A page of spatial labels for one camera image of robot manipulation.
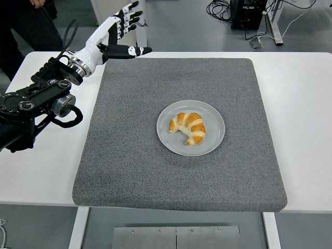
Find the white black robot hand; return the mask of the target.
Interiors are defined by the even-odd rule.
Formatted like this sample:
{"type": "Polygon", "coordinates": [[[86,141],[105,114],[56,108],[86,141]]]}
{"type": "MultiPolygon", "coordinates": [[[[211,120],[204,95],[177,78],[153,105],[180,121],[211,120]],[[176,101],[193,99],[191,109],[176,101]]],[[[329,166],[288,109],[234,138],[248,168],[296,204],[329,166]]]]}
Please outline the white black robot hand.
{"type": "Polygon", "coordinates": [[[133,11],[139,1],[121,8],[107,18],[86,41],[85,47],[74,53],[68,61],[69,67],[81,77],[89,77],[98,65],[109,59],[133,59],[152,52],[150,47],[120,45],[118,42],[131,30],[136,29],[142,11],[133,11]]]}

